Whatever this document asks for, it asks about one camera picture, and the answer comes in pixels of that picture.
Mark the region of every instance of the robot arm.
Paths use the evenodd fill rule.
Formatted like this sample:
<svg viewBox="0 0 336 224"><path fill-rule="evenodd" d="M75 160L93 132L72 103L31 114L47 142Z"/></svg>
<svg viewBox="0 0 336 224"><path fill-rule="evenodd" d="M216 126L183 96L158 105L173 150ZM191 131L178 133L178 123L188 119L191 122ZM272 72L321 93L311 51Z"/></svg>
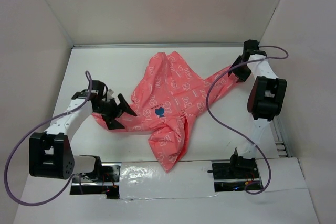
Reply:
<svg viewBox="0 0 336 224"><path fill-rule="evenodd" d="M29 173L32 176L67 179L73 173L93 172L98 174L101 160L97 156L77 156L72 154L70 142L84 120L93 112L100 113L108 129L123 129L115 119L126 112L136 116L122 94L117 105L113 91L104 95L105 84L92 81L89 100L88 89L77 92L71 99L66 115L54 122L46 131L35 132L29 139Z"/></svg>
<svg viewBox="0 0 336 224"><path fill-rule="evenodd" d="M233 66L247 60L265 58L267 55L264 51L260 51L258 44L256 40L244 42L244 52L242 56L238 57ZM265 128L276 115L280 114L287 82L277 77L267 60L249 63L237 68L233 73L240 82L246 81L251 73L255 78L255 83L247 102L247 110L250 113L252 122L247 136L256 145L259 145ZM245 142L235 149L231 157L232 168L251 170L255 166L255 157L255 146Z"/></svg>

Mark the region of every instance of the white table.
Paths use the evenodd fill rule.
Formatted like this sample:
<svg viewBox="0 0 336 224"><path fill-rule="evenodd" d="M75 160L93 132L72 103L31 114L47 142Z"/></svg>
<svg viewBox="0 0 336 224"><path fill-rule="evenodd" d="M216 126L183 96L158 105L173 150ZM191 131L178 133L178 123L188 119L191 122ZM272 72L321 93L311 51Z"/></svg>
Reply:
<svg viewBox="0 0 336 224"><path fill-rule="evenodd" d="M158 51L167 53L176 50L201 76L208 75L233 63L241 53L241 48L90 48L74 49L57 100L55 114L63 112L71 96L87 86L85 70L90 70L94 79L104 81L116 93L123 93L130 101L134 87L143 76L148 60ZM231 126L245 131L248 126L246 102L252 87L250 78L212 108L215 114ZM104 162L139 162L139 168L155 161L147 134L110 133L101 128L92 117L88 118L75 137L71 146L73 153L99 155ZM229 159L234 148L242 143L240 137L215 123L207 113L197 119L185 161ZM213 183L205 172L210 162L178 163L171 171L175 176L165 174L156 164L155 176L148 176L156 191L150 192L155 198L163 190L173 191L164 194L163 199L128 199L129 194L146 197L146 191L123 191L125 199L110 200L103 195L69 195L70 188L56 200L40 207L19 206L14 224L42 223L301 223L317 224L306 183L295 158L278 158L274 138L270 128L266 129L260 147L269 159L273 179L267 191L258 196L243 191L210 193ZM263 160L257 161L261 180L266 183L268 172ZM189 178L202 178L204 183L187 183ZM181 177L181 183L162 181ZM37 202L53 196L65 181L59 179L28 176L22 200ZM196 192L196 198L185 195Z"/></svg>
<svg viewBox="0 0 336 224"><path fill-rule="evenodd" d="M205 48L76 48L72 50L59 92L54 114L63 112L72 95L87 87L85 70L92 78L105 82L116 94L122 93L128 102L145 68L157 52L167 54L176 50L202 78L231 65L242 53L237 47ZM254 80L249 78L215 103L215 115L242 132L252 123L247 112L247 99ZM148 144L147 133L111 133L88 118L72 139L74 155L100 156L104 162L155 161ZM246 140L217 124L205 112L196 120L185 161L230 159L235 147ZM271 128L265 129L261 149L268 158L277 158Z"/></svg>

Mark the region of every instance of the white wall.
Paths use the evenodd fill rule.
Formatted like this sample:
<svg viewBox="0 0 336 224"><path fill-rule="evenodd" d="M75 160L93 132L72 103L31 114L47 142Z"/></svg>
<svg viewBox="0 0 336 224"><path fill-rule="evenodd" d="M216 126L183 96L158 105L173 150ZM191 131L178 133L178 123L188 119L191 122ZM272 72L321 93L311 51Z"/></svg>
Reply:
<svg viewBox="0 0 336 224"><path fill-rule="evenodd" d="M279 0L47 0L75 44L260 39Z"/></svg>
<svg viewBox="0 0 336 224"><path fill-rule="evenodd" d="M288 81L281 121L321 224L335 221L335 42L336 0L280 0L262 38L263 45L290 53L288 60L272 63Z"/></svg>
<svg viewBox="0 0 336 224"><path fill-rule="evenodd" d="M44 0L0 0L0 171L10 150L32 126L52 115L70 55ZM10 166L20 197L28 174L28 141ZM13 223L17 205L0 179L1 223Z"/></svg>

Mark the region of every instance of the blue heart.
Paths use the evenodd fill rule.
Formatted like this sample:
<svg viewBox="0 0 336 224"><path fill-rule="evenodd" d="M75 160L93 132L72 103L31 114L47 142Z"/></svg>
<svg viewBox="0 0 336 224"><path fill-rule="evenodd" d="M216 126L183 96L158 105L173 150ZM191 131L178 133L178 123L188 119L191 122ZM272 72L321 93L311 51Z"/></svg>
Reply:
<svg viewBox="0 0 336 224"><path fill-rule="evenodd" d="M164 108L159 107L158 109L155 109L155 114L157 114L160 118L164 117L163 113L164 113Z"/></svg>

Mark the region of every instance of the patterned fabric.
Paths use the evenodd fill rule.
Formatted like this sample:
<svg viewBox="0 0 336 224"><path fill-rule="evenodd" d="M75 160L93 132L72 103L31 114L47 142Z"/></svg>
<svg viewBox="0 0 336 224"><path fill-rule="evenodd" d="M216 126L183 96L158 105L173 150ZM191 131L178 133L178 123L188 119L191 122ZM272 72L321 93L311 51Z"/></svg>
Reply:
<svg viewBox="0 0 336 224"><path fill-rule="evenodd" d="M124 113L117 120L120 131L153 131L149 145L163 169L168 172L187 151L196 118L206 111L205 99L211 83L227 68L203 80L175 51L153 56L143 79L132 93L130 107L137 117ZM209 104L222 98L237 82L225 75L214 86ZM99 114L96 121L107 129Z"/></svg>

